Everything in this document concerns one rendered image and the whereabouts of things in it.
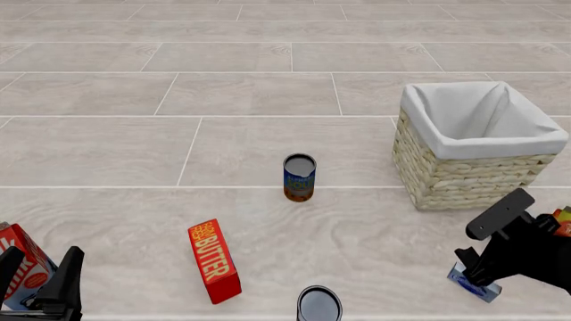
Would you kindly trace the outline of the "red butter box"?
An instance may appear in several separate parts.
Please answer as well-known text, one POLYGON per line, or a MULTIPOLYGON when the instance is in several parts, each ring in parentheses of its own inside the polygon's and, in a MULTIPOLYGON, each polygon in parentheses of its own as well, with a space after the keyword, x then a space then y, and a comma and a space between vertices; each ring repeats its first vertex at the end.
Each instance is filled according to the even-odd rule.
POLYGON ((236 265, 217 219, 191 226, 191 248, 212 304, 220 304, 242 293, 236 265))

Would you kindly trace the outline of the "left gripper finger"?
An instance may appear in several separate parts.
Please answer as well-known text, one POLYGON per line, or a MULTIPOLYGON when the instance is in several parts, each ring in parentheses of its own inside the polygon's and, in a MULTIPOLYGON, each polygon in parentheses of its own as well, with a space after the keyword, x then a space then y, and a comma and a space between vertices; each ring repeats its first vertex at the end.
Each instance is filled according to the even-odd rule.
POLYGON ((10 282, 24 257, 25 253, 15 246, 11 246, 0 255, 0 301, 4 300, 10 282))
POLYGON ((71 246, 51 280, 37 294, 42 309, 81 309, 80 277, 85 253, 71 246))

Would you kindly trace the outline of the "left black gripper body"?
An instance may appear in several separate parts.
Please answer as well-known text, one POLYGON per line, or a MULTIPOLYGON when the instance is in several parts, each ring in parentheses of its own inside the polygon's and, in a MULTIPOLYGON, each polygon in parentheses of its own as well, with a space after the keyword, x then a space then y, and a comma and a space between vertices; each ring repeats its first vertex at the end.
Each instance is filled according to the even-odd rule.
POLYGON ((37 309, 0 311, 0 321, 81 321, 81 301, 40 301, 37 309))

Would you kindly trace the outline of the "dark tin with grey lid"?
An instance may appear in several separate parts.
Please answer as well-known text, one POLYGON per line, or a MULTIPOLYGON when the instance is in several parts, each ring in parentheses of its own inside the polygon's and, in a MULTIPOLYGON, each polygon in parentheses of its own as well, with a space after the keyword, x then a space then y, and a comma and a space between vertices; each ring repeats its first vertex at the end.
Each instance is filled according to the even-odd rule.
POLYGON ((312 285, 299 295, 296 321, 341 321, 343 306, 329 288, 312 285))

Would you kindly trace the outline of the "blue soup can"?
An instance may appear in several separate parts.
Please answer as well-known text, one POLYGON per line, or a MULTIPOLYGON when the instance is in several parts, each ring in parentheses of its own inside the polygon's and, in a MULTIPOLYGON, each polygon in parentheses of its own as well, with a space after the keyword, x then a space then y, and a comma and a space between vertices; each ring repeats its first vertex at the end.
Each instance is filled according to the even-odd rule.
POLYGON ((285 158, 284 195, 293 202, 306 202, 315 187, 317 162, 309 154, 296 153, 285 158))

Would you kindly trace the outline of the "blue and white cream cheese box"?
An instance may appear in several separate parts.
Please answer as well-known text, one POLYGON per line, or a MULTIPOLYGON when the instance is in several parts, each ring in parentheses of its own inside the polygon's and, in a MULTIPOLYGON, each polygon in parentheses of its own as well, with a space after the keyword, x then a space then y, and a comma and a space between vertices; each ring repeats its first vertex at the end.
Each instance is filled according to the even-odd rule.
POLYGON ((447 275, 447 278, 456 285, 459 285, 464 290, 472 293, 478 299, 481 299, 487 303, 494 301, 498 296, 501 295, 502 287, 496 283, 491 283, 490 285, 486 286, 477 286, 471 284, 463 275, 465 269, 466 267, 463 264, 456 262, 447 275))

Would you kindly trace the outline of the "wicker basket with white liner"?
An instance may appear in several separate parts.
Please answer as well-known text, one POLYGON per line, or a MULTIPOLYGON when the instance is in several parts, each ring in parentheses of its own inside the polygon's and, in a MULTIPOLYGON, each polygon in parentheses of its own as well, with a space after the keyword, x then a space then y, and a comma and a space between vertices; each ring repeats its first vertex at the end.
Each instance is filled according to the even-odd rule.
POLYGON ((528 186, 569 134, 506 82, 406 85, 393 162, 418 210, 487 208, 528 186))

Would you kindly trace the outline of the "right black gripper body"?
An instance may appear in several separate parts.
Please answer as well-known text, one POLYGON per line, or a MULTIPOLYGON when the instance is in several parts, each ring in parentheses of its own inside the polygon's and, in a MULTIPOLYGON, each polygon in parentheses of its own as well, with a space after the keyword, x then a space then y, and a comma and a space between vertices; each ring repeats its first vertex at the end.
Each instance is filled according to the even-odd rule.
POLYGON ((480 256, 481 278, 522 275, 540 278, 542 233, 533 231, 494 232, 480 256))

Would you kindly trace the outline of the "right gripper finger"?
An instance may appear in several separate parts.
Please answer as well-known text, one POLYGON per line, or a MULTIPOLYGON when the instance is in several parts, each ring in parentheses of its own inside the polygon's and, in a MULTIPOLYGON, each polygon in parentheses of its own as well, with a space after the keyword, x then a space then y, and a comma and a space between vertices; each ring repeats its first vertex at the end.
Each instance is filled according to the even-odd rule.
POLYGON ((487 286, 495 281, 494 274, 488 267, 474 265, 467 267, 462 274, 472 285, 476 286, 487 286))
POLYGON ((465 268, 477 268, 481 264, 481 256, 472 247, 466 249, 458 248, 454 253, 465 268))

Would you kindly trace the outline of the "orange and yellow box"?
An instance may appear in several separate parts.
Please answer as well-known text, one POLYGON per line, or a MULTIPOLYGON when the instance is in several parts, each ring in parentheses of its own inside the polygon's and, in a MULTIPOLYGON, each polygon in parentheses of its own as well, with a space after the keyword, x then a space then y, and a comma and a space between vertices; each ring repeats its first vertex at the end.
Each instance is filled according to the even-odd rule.
POLYGON ((559 223, 559 228, 554 234, 561 237, 571 237, 571 206, 555 210, 552 216, 559 223))

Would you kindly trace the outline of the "flat plate on black stalk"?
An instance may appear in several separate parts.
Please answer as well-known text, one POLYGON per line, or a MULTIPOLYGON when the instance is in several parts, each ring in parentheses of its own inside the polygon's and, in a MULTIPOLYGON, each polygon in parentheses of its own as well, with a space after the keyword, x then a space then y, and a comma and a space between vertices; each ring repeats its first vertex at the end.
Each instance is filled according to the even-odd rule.
POLYGON ((500 232, 518 218, 531 223, 534 218, 526 210, 534 203, 534 198, 524 189, 515 189, 470 221, 466 227, 466 235, 472 240, 482 241, 500 232))

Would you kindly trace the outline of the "red and white milk carton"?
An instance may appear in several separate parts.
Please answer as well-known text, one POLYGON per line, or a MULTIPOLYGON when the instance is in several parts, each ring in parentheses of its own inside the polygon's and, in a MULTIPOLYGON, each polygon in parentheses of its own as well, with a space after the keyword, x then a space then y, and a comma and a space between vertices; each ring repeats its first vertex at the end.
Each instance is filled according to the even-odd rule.
POLYGON ((31 309, 37 292, 53 277, 57 266, 21 226, 1 222, 0 255, 12 246, 22 251, 24 258, 8 285, 4 305, 11 310, 31 309))

